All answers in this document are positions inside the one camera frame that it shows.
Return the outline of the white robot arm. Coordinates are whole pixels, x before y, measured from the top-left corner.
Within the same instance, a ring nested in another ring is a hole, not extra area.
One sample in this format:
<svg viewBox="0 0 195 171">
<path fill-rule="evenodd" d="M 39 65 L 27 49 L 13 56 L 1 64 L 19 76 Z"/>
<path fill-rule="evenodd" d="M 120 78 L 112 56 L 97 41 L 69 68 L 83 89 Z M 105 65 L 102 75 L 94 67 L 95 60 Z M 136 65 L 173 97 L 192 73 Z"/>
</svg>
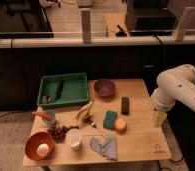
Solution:
<svg viewBox="0 0 195 171">
<path fill-rule="evenodd" d="M 195 67 L 183 64 L 161 72 L 157 88 L 151 95 L 154 108 L 153 124 L 161 127 L 177 101 L 195 112 Z"/>
</svg>

